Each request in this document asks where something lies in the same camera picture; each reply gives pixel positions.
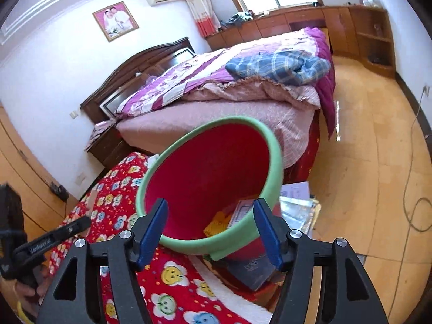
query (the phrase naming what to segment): blue plaid blanket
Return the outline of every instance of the blue plaid blanket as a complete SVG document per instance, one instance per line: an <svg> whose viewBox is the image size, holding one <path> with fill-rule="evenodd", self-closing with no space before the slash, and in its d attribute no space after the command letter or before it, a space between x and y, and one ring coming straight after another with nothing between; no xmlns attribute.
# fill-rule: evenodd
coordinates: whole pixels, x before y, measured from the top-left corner
<svg viewBox="0 0 432 324"><path fill-rule="evenodd" d="M260 53L234 57L225 68L234 79L258 75L284 85L305 85L324 77L330 71L328 60L308 56L299 51Z"/></svg>

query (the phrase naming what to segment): wedding photo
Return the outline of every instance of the wedding photo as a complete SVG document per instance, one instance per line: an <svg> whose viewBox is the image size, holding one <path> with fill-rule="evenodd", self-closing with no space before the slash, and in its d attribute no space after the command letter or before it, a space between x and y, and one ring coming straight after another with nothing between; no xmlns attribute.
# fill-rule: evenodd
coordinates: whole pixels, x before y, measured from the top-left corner
<svg viewBox="0 0 432 324"><path fill-rule="evenodd" d="M139 28L123 1L102 8L93 16L108 41Z"/></svg>

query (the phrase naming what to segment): wall outlet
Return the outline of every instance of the wall outlet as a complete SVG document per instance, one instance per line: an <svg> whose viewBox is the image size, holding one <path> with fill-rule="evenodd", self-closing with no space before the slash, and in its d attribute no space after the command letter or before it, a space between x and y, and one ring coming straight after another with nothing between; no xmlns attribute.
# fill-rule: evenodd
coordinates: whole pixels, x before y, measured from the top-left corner
<svg viewBox="0 0 432 324"><path fill-rule="evenodd" d="M423 92L427 97L429 97L429 85L426 84L425 86L423 86Z"/></svg>
<svg viewBox="0 0 432 324"><path fill-rule="evenodd" d="M77 112L77 111L72 111L71 113L69 113L69 115L70 115L70 117L71 117L72 119L75 119L75 118L78 117L78 112Z"/></svg>
<svg viewBox="0 0 432 324"><path fill-rule="evenodd" d="M84 172L82 172L80 175L78 175L75 179L75 184L77 184L78 186L80 186L84 179L87 178L86 174Z"/></svg>

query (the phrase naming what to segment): hand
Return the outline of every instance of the hand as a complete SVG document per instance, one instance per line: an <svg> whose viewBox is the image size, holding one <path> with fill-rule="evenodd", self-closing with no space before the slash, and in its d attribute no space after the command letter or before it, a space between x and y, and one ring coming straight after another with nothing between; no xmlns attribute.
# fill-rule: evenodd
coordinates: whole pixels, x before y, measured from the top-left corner
<svg viewBox="0 0 432 324"><path fill-rule="evenodd" d="M48 268L46 266L42 266L40 272L44 277L44 281L38 286L36 291L21 282L16 282L14 286L15 293L18 297L18 300L21 303L22 308L26 310L28 313L30 313L31 315L33 315L34 317L37 317L38 314L35 312L28 298L33 297L35 293L37 293L40 296L39 305L41 305L44 296L47 293L48 288L52 283L52 277L50 276Z"/></svg>

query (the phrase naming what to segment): bride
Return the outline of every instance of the bride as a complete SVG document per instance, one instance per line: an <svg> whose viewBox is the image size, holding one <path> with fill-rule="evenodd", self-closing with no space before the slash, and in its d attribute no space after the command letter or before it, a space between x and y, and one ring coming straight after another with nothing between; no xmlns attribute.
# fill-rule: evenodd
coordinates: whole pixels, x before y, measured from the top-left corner
<svg viewBox="0 0 432 324"><path fill-rule="evenodd" d="M111 38L113 36L119 35L123 31L122 27L119 25L110 10L106 10L104 12L104 23L105 30Z"/></svg>

